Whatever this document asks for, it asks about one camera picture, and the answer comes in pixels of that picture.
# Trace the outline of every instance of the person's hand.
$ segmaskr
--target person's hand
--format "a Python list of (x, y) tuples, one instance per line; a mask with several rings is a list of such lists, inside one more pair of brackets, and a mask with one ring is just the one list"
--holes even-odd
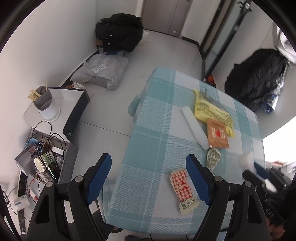
[(270, 233), (270, 239), (279, 239), (284, 234), (285, 230), (283, 224), (276, 227), (273, 224), (270, 224), (268, 218), (266, 218), (266, 222)]

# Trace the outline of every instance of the light blue checkered tablecloth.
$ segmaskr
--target light blue checkered tablecloth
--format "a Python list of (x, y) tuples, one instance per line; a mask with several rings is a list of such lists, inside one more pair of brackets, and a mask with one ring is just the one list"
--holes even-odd
[[(228, 138), (229, 149), (220, 149), (222, 157), (215, 169), (228, 182), (239, 183), (242, 170), (238, 157), (252, 151), (255, 161), (265, 166), (262, 139), (256, 115), (212, 86), (172, 69), (158, 67), (143, 92), (128, 108), (135, 127), (117, 180), (107, 179), (98, 197), (105, 222), (116, 227), (150, 234), (194, 234), (208, 206), (201, 202), (190, 214), (182, 216), (169, 175), (185, 168), (185, 160), (194, 154), (205, 166), (206, 151), (197, 143), (181, 107), (193, 110), (193, 88), (207, 90), (234, 120), (235, 137)], [(202, 123), (206, 133), (206, 124)], [(189, 185), (198, 198), (191, 180)], [(231, 205), (224, 224), (228, 225)]]

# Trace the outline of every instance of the white cloth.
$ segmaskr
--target white cloth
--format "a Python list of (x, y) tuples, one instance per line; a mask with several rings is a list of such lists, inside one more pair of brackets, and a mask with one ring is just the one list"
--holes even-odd
[(282, 53), (290, 62), (296, 64), (296, 52), (280, 28), (273, 23), (272, 37), (274, 47)]

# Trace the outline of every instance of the wall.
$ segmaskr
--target wall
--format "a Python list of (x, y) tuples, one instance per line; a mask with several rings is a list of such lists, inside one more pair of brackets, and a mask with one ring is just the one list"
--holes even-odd
[(96, 0), (96, 22), (102, 18), (111, 17), (115, 13), (136, 14), (141, 3), (138, 0)]
[[(252, 12), (244, 18), (238, 32), (213, 70), (217, 88), (224, 90), (224, 83), (234, 64), (247, 59), (258, 48), (274, 48), (272, 23), (269, 16), (256, 4), (251, 4)], [(277, 103), (275, 112), (267, 115), (261, 109), (256, 112), (261, 136), (265, 138), (281, 128), (296, 115), (296, 68), (290, 66), (285, 76), (285, 86)], [(281, 138), (278, 142), (290, 141)]]
[(0, 183), (11, 190), (30, 127), (23, 115), (30, 89), (60, 86), (95, 47), (95, 0), (46, 0), (16, 29), (0, 53)]
[(201, 44), (219, 6), (220, 0), (192, 1), (181, 35)]
[(135, 11), (135, 15), (137, 17), (141, 16), (143, 3), (144, 3), (144, 0), (138, 0), (138, 2), (137, 2), (136, 11)]

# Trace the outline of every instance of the yellow plastic bag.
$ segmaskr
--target yellow plastic bag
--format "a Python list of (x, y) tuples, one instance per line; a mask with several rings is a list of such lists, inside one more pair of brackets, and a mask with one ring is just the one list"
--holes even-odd
[(193, 90), (196, 93), (194, 116), (195, 118), (207, 123), (208, 118), (217, 121), (222, 121), (226, 126), (226, 132), (229, 136), (234, 137), (233, 131), (233, 119), (231, 115), (224, 110), (219, 109), (217, 106), (211, 104), (207, 100), (201, 97), (200, 92), (196, 89)]

